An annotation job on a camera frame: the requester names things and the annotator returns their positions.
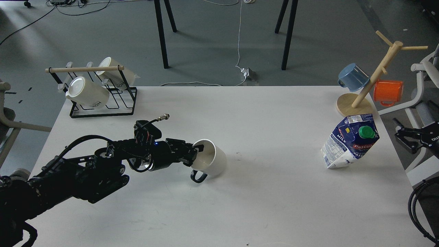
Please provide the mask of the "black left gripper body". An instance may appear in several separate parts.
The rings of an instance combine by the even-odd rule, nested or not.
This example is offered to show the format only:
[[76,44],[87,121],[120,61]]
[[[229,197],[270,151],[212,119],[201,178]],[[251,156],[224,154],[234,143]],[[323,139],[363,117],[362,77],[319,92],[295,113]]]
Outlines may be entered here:
[[183,163],[185,154],[191,152],[192,143],[184,140],[166,139],[165,141],[154,141],[148,144],[147,150],[150,154],[147,171],[168,168],[173,163]]

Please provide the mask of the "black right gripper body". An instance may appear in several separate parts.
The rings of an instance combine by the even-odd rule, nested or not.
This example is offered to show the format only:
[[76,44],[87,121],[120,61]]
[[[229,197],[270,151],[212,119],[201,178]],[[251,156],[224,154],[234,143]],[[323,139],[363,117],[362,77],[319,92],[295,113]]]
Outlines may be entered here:
[[439,122],[432,122],[424,126],[426,136],[424,136],[424,144],[433,150],[439,148]]

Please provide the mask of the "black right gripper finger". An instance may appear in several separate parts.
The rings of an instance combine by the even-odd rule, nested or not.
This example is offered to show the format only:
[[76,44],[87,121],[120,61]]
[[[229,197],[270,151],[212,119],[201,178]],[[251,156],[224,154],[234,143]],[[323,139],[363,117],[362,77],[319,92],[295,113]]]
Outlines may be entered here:
[[400,127],[395,133],[395,136],[397,137],[420,138],[424,134],[427,134],[423,129],[406,128],[397,118],[393,118],[393,121]]
[[[420,132],[397,132],[395,134],[397,141],[411,154],[417,153],[419,149],[425,146],[422,140],[426,136],[426,133]],[[409,141],[407,138],[419,140],[419,142]]]

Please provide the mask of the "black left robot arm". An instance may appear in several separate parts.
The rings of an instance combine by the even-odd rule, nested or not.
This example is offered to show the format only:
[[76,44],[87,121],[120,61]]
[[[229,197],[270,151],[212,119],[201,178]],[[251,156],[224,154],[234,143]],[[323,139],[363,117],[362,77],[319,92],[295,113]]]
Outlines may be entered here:
[[160,141],[162,133],[154,122],[165,119],[169,119],[168,114],[152,121],[136,121],[133,139],[82,136],[32,178],[26,170],[1,176],[1,246],[16,245],[27,231],[29,239],[23,246],[31,247],[37,230],[27,220],[71,197],[97,203],[125,186],[130,178],[125,175],[124,160],[140,173],[180,162],[191,167],[204,145],[178,139]]

